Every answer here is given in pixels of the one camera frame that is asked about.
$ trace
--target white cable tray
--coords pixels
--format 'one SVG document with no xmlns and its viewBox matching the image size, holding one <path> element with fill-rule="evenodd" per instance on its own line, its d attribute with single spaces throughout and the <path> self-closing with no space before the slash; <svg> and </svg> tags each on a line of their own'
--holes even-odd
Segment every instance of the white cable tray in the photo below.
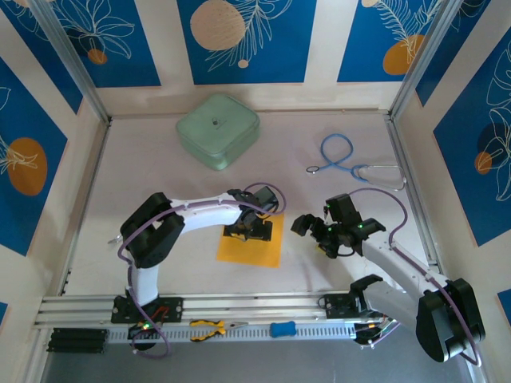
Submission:
<svg viewBox="0 0 511 383">
<path fill-rule="evenodd" d="M 192 337 L 200 337 L 211 332 L 213 328 L 204 327 L 203 330 L 188 327 L 170 327 L 164 329 L 165 335 L 172 343 L 190 342 Z M 270 326 L 246 326 L 237 330 L 229 330 L 224 336 L 208 339 L 206 342 L 261 342 L 261 341 L 306 341 L 325 339 L 355 339 L 355 326 L 350 323 L 318 323 L 296 325 L 294 337 L 272 338 Z M 109 343 L 129 343 L 126 328 L 110 329 Z M 137 341 L 137 343 L 162 343 L 161 338 L 153 338 Z"/>
</svg>

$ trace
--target green plastic container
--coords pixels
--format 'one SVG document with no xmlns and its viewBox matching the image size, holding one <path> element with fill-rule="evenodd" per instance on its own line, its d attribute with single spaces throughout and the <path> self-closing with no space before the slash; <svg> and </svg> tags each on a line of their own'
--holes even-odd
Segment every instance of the green plastic container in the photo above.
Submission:
<svg viewBox="0 0 511 383">
<path fill-rule="evenodd" d="M 214 94 L 176 124 L 184 148 L 204 165 L 225 169 L 259 138 L 259 116 L 225 94 Z"/>
</svg>

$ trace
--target yellow handled pliers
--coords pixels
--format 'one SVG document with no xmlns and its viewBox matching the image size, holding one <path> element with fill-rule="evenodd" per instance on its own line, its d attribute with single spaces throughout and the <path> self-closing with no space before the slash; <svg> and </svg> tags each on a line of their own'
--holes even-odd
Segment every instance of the yellow handled pliers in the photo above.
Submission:
<svg viewBox="0 0 511 383">
<path fill-rule="evenodd" d="M 209 338 L 213 338 L 216 335 L 225 335 L 229 330 L 234 330 L 242 326 L 246 326 L 248 322 L 224 322 L 224 321 L 191 321 L 190 326 L 213 326 L 216 327 L 211 333 L 207 335 L 203 335 L 202 337 L 193 337 L 190 340 L 192 342 L 203 342 L 208 340 Z"/>
</svg>

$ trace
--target translucent container lid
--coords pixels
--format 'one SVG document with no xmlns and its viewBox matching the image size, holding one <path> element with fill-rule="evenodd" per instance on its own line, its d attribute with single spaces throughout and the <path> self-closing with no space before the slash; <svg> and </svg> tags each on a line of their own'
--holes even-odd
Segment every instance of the translucent container lid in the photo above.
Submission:
<svg viewBox="0 0 511 383">
<path fill-rule="evenodd" d="M 209 156 L 222 156 L 259 127 L 259 117 L 225 94 L 214 94 L 176 124 L 181 138 Z"/>
</svg>

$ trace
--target blue eraser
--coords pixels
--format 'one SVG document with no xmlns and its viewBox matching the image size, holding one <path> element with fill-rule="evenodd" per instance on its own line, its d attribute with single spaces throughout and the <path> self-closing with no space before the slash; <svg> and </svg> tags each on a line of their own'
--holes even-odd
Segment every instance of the blue eraser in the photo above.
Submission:
<svg viewBox="0 0 511 383">
<path fill-rule="evenodd" d="M 270 336 L 272 338 L 294 337 L 296 335 L 296 323 L 272 323 L 270 325 Z"/>
</svg>

